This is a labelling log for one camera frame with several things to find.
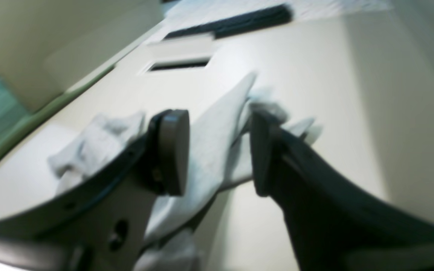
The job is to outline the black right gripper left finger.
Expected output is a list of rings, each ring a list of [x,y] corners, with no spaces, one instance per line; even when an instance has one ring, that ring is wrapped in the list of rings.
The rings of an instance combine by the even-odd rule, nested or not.
[[[160,195],[185,193],[187,110],[164,110],[147,132],[69,192],[0,219],[0,264],[26,271],[130,271]]]

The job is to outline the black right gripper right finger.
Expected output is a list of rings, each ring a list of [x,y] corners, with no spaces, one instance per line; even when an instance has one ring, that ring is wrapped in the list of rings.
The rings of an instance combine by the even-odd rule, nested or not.
[[[353,184],[264,110],[250,145],[255,192],[281,209],[301,271],[434,271],[434,224]]]

